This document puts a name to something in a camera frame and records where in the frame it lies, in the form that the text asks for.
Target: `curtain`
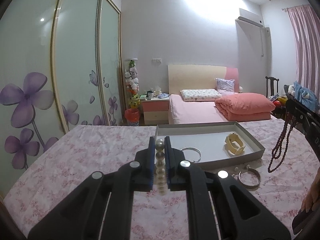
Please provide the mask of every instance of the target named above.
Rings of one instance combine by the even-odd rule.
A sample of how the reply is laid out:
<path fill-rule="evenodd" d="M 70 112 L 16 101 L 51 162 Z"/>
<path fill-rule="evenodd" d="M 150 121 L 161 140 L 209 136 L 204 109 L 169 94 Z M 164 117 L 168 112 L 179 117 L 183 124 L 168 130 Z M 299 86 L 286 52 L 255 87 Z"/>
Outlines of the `curtain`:
<path fill-rule="evenodd" d="M 320 20 L 310 5 L 288 9 L 296 40 L 297 81 L 320 98 Z"/>

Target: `nightstand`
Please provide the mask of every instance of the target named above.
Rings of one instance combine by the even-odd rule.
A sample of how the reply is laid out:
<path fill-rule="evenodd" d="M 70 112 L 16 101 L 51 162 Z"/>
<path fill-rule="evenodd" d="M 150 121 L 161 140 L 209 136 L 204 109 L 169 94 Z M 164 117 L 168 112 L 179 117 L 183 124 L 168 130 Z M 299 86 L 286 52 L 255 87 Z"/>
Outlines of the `nightstand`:
<path fill-rule="evenodd" d="M 149 124 L 168 124 L 169 97 L 141 101 L 144 115 L 144 123 Z"/>

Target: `pink bed sheet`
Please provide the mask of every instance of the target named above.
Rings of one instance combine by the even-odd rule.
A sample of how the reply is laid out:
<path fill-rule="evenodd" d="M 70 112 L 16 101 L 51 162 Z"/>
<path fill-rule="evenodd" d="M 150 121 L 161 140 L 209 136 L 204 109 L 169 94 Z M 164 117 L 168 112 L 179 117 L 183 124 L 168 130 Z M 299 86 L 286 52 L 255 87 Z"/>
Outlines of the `pink bed sheet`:
<path fill-rule="evenodd" d="M 273 173 L 267 168 L 271 150 L 283 129 L 283 120 L 241 123 L 265 148 L 250 164 L 261 174 L 261 184 L 250 192 L 288 228 L 298 213 L 319 161 L 303 134 L 294 129 L 283 164 Z M 30 229 L 94 171 L 110 173 L 134 160 L 148 147 L 156 127 L 107 127 L 78 125 L 40 156 L 19 178 L 4 204 L 22 232 Z M 235 167 L 225 168 L 229 174 Z M 154 189 L 134 194 L 131 240 L 187 240 L 186 195 Z"/>
<path fill-rule="evenodd" d="M 215 102 L 184 102 L 180 95 L 170 95 L 171 124 L 227 122 Z"/>

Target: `red plastic bag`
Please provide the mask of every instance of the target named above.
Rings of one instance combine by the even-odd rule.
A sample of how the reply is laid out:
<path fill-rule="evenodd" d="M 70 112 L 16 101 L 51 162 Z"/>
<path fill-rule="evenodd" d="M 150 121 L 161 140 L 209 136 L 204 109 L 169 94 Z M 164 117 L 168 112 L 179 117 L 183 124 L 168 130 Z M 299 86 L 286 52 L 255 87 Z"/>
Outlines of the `red plastic bag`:
<path fill-rule="evenodd" d="M 124 112 L 124 117 L 130 122 L 138 122 L 140 119 L 140 112 L 137 108 L 130 108 Z"/>

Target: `yellow watch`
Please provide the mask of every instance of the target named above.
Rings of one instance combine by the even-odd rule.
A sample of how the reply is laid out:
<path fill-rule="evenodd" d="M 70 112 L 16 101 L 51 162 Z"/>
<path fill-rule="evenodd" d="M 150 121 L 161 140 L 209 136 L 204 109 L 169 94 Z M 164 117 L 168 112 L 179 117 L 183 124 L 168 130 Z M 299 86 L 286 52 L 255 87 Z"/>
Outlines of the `yellow watch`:
<path fill-rule="evenodd" d="M 240 147 L 235 148 L 231 143 L 236 142 Z M 230 133 L 225 140 L 227 144 L 227 150 L 232 152 L 234 155 L 239 155 L 243 152 L 245 145 L 236 133 Z"/>

